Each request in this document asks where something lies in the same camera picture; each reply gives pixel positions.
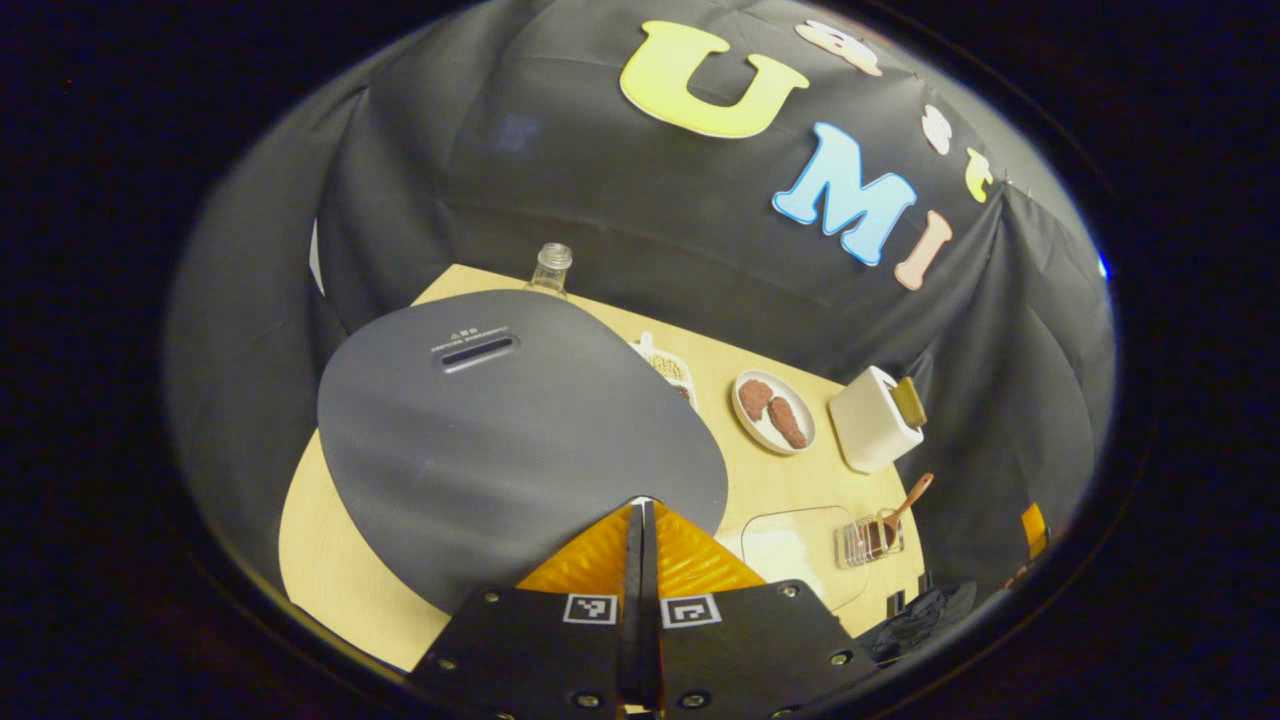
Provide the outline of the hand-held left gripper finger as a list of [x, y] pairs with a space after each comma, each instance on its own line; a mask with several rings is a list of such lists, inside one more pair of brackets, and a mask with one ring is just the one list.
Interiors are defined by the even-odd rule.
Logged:
[[646, 697], [646, 503], [617, 512], [620, 589], [483, 585], [445, 624], [410, 684], [463, 716], [623, 716]]
[[666, 716], [800, 716], [878, 667], [801, 579], [764, 582], [645, 503], [645, 696]]

